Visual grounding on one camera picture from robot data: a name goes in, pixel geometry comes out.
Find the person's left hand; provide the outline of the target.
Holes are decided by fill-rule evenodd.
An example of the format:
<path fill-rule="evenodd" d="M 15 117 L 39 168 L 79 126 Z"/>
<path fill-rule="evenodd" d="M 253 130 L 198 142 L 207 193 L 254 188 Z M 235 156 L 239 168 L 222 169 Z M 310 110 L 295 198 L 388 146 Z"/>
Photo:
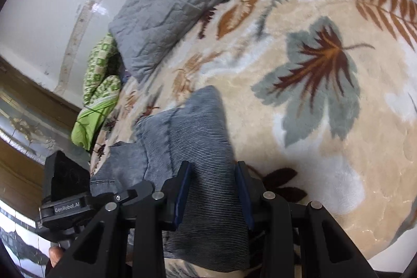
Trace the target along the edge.
<path fill-rule="evenodd" d="M 55 267 L 63 257 L 65 251 L 59 246 L 53 246 L 49 249 L 51 266 Z"/>

